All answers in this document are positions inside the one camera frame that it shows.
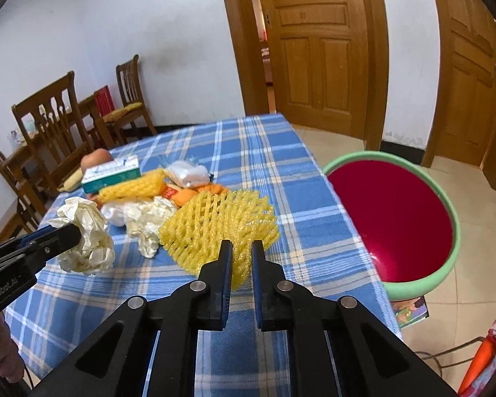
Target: black baseboard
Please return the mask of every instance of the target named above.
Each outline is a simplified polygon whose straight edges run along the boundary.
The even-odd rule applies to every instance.
[[[416,165],[421,165],[421,161],[423,160],[424,156],[424,149],[412,148],[411,146],[405,146],[393,142],[386,142],[385,140],[382,140],[382,142],[380,142],[380,151],[399,156]]]
[[[191,127],[192,125],[194,124],[155,125],[154,128],[156,128],[158,134],[162,134],[162,133],[168,133],[170,131],[174,131],[175,129]],[[127,137],[134,137],[135,135],[134,130],[131,128],[124,129],[123,133]],[[143,138],[151,136],[151,132],[147,127],[138,127],[138,134]]]

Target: wooden door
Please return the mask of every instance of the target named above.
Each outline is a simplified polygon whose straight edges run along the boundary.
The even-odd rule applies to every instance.
[[[437,155],[480,165],[496,121],[496,22],[481,0],[447,0],[452,80]]]
[[[296,124],[364,137],[364,0],[261,0],[277,111]]]

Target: tablecloth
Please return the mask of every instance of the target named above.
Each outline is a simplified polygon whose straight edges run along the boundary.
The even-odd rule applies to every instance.
[[[282,115],[192,126],[116,148],[112,154],[138,155],[142,171],[194,157],[230,189],[259,190],[274,205],[281,234],[267,258],[317,296],[353,295],[400,335],[347,212]],[[61,194],[45,219],[54,217],[67,197],[78,195],[84,195],[82,189]],[[116,251],[111,270],[96,276],[65,273],[54,259],[39,273],[38,283],[6,311],[12,336],[39,377],[128,297],[165,297],[194,279],[162,248],[154,259],[146,259],[124,229],[110,226],[109,232]],[[286,335],[257,329],[251,278],[232,292],[225,330],[199,334],[195,395],[290,395]]]

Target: silver bolt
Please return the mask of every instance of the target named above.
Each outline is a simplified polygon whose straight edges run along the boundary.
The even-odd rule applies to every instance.
[[[345,297],[342,298],[342,306],[344,306],[346,309],[354,309],[358,302],[354,297],[351,297],[350,295],[346,295]]]
[[[206,289],[206,283],[204,281],[193,281],[189,287],[197,293]]]
[[[291,281],[279,281],[278,282],[278,289],[282,291],[290,291],[292,288],[294,288],[294,284]]]
[[[132,297],[127,302],[127,305],[131,309],[137,309],[138,307],[142,307],[143,306],[143,298],[141,298],[141,297]]]

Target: orange handle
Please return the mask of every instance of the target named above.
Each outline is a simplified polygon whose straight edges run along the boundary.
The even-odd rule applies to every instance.
[[[485,340],[481,342],[472,363],[470,363],[469,369],[461,382],[459,387],[458,395],[462,395],[467,388],[470,386],[474,379],[476,379],[483,370],[489,365],[494,354],[496,352],[495,341],[489,336],[485,337]]]

